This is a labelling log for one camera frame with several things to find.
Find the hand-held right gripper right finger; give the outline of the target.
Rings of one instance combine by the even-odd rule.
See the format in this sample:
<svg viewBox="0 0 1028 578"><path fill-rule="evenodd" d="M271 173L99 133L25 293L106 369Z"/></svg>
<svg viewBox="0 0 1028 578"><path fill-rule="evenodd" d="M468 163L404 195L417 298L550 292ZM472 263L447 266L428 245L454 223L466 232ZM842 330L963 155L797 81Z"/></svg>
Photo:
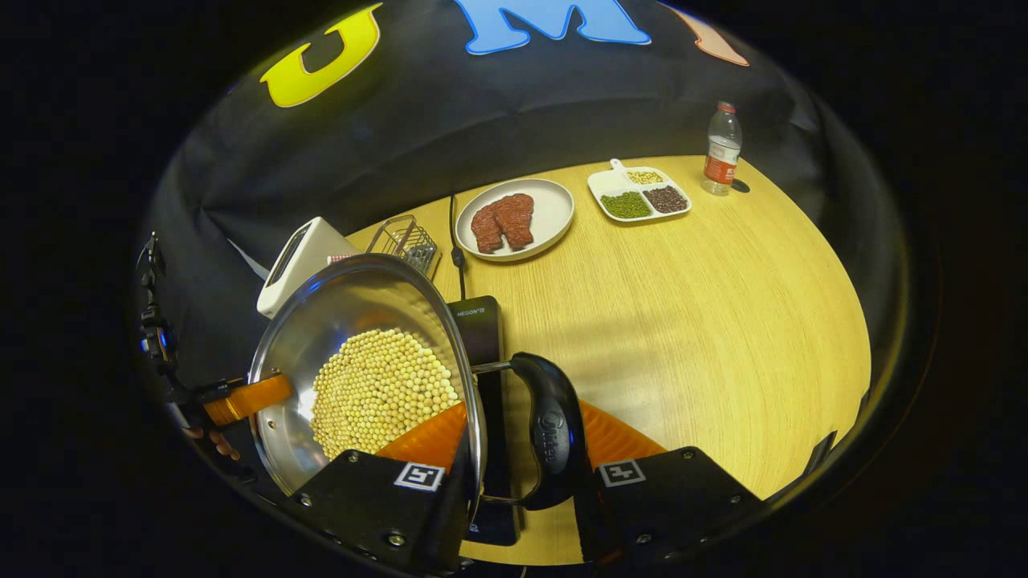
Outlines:
<svg viewBox="0 0 1028 578"><path fill-rule="evenodd" d="M764 502L704 450L666 450L581 401L592 473L575 496L585 562L655 566L704 549L764 513Z"/></svg>

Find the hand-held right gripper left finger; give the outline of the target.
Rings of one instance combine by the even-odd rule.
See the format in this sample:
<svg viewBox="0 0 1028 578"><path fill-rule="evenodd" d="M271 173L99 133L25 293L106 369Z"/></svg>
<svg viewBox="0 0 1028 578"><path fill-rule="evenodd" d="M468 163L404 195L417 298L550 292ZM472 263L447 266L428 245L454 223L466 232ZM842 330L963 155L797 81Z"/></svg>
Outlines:
<svg viewBox="0 0 1028 578"><path fill-rule="evenodd" d="M291 519L404 575L458 571L469 527L465 404L424 421L386 454L346 450L286 498Z"/></svg>

